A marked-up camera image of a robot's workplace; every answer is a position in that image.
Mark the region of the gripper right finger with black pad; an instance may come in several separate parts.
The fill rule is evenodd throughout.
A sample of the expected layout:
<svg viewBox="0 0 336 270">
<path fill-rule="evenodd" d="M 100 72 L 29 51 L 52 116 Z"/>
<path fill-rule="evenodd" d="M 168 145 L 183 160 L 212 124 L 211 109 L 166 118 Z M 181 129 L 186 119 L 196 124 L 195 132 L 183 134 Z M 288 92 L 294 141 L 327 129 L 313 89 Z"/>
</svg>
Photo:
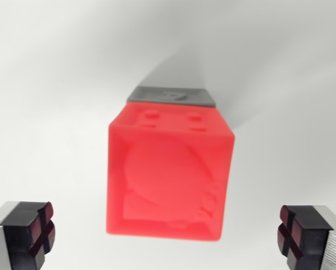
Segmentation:
<svg viewBox="0 0 336 270">
<path fill-rule="evenodd" d="M 283 205 L 278 247 L 289 269 L 336 269 L 336 215 L 323 205 Z"/>
</svg>

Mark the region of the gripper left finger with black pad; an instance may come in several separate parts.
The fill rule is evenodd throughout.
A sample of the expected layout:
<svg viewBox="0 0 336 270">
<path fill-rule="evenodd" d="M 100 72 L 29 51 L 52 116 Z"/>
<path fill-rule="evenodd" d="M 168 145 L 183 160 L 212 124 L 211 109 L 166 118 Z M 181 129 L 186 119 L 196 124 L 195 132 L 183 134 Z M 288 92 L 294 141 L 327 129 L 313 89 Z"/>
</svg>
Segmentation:
<svg viewBox="0 0 336 270">
<path fill-rule="evenodd" d="M 50 202 L 7 201 L 0 207 L 0 269 L 41 269 L 55 241 Z"/>
</svg>

